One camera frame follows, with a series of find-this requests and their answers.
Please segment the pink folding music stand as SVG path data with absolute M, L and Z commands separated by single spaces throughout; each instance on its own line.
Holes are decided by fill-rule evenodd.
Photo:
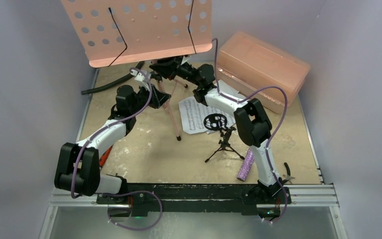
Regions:
M 203 53 L 212 48 L 209 0 L 65 0 L 94 68 Z M 154 71 L 152 80 L 163 78 Z

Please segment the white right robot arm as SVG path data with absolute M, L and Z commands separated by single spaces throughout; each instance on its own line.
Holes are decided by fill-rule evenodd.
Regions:
M 198 103 L 217 108 L 233 115 L 241 141 L 249 146 L 258 170 L 256 191 L 267 203 L 272 202 L 282 192 L 287 198 L 287 190 L 275 166 L 271 141 L 277 133 L 267 113 L 258 99 L 240 99 L 220 90 L 214 67 L 203 64 L 194 67 L 186 56 L 176 56 L 156 60 L 150 69 L 163 79 L 180 77 L 196 85 L 193 91 Z

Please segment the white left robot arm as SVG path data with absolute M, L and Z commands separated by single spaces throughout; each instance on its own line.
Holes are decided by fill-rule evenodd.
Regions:
M 158 109 L 170 98 L 170 94 L 158 91 L 155 86 L 150 89 L 140 87 L 138 92 L 130 85 L 120 86 L 116 103 L 111 107 L 105 124 L 81 141 L 62 145 L 54 186 L 70 191 L 74 198 L 109 194 L 115 203 L 124 203 L 128 199 L 126 179 L 101 174 L 100 159 L 111 146 L 132 131 L 136 116 L 146 107 Z

